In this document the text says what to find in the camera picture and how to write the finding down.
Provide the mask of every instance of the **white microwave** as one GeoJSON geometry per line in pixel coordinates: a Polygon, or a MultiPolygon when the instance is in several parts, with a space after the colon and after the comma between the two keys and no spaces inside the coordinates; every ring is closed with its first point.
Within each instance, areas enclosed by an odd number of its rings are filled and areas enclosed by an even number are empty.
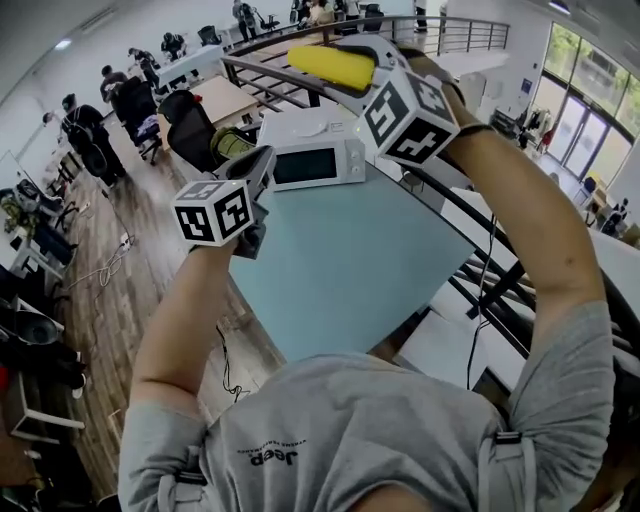
{"type": "Polygon", "coordinates": [[[355,120],[337,107],[265,115],[258,145],[273,146],[275,191],[365,180],[365,147],[353,134],[355,120]]]}

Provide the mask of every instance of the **yellow sponge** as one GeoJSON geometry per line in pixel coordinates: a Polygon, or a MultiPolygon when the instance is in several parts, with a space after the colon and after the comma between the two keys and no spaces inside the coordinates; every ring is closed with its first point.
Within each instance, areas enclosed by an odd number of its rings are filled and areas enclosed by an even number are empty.
{"type": "Polygon", "coordinates": [[[364,91],[375,70],[373,59],[326,46],[298,46],[289,50],[291,66],[327,82],[364,91]]]}

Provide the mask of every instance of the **ceiling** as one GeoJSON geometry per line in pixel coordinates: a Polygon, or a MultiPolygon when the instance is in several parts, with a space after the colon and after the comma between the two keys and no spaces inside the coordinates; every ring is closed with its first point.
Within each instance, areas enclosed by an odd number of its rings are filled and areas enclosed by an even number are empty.
{"type": "Polygon", "coordinates": [[[133,3],[131,0],[0,0],[0,103],[61,39],[108,7],[121,10],[133,3]]]}

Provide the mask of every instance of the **glass door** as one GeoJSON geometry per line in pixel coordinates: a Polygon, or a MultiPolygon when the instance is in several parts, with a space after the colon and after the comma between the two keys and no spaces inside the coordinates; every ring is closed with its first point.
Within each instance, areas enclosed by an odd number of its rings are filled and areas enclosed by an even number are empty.
{"type": "Polygon", "coordinates": [[[583,123],[586,109],[587,107],[577,99],[571,96],[567,98],[548,150],[548,153],[560,163],[564,162],[567,151],[569,151],[576,133],[583,123]]]}
{"type": "Polygon", "coordinates": [[[578,179],[587,170],[587,165],[600,145],[602,137],[607,131],[607,124],[593,112],[589,112],[586,122],[582,125],[571,153],[564,166],[578,179]]]}

